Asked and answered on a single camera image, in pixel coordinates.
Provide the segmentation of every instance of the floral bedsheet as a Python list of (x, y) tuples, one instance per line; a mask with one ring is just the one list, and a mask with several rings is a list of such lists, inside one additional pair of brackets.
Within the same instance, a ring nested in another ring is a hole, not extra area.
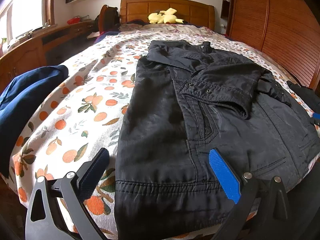
[[(69, 77), (44, 100), (19, 136), (10, 161), (8, 186), (28, 207), (39, 176), (62, 178), (91, 160), (101, 147), (108, 149), (110, 164), (92, 197), (84, 202), (90, 215), (109, 239), (117, 239), (114, 219), (115, 160), (123, 116), (135, 84), (137, 61), (148, 53), (152, 40), (186, 40), (242, 54), (273, 72), (275, 79), (305, 108), (312, 110), (291, 91), (283, 74), (243, 43), (229, 41), (203, 27), (174, 25), (139, 27), (128, 25), (117, 36), (66, 60)], [(319, 155), (309, 165), (311, 170)], [(69, 230), (76, 232), (63, 200), (58, 201)], [(174, 237), (192, 239), (215, 233), (219, 226)]]

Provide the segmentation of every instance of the metal screw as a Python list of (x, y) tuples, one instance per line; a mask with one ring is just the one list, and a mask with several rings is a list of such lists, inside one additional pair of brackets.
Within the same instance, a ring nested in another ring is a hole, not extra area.
[(42, 182), (44, 181), (44, 176), (40, 176), (38, 179), (37, 179), (37, 182)]
[(280, 183), (281, 182), (281, 178), (278, 176), (275, 176), (275, 182)]
[(66, 177), (67, 177), (68, 179), (71, 179), (71, 178), (73, 178), (74, 176), (75, 176), (75, 173), (74, 173), (73, 171), (68, 172), (67, 175), (66, 175)]
[(252, 178), (252, 174), (250, 172), (245, 172), (243, 174), (243, 176), (246, 178), (246, 179), (251, 179)]

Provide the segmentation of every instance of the yellow stuffed toy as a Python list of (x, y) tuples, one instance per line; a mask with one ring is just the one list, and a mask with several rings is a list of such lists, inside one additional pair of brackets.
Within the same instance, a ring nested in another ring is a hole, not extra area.
[(159, 13), (151, 13), (148, 16), (148, 19), (151, 24), (156, 23), (166, 23), (166, 24), (175, 24), (175, 23), (183, 23), (183, 20), (177, 19), (174, 15), (177, 10), (169, 8), (166, 11), (160, 11)]

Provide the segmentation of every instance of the wooden wardrobe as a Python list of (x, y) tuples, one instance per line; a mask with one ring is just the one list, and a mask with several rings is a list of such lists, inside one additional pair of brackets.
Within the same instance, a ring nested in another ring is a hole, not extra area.
[(233, 40), (264, 52), (320, 92), (320, 26), (304, 0), (233, 0), (228, 24)]

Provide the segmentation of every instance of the wooden headboard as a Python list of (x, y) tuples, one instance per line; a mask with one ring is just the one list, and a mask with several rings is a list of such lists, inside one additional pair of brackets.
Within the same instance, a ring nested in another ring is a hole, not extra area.
[(320, 94), (320, 26), (304, 0), (233, 0), (229, 36)]
[(179, 19), (214, 30), (214, 7), (190, 0), (121, 0), (120, 19), (128, 22), (141, 19), (148, 22), (150, 13), (174, 8)]

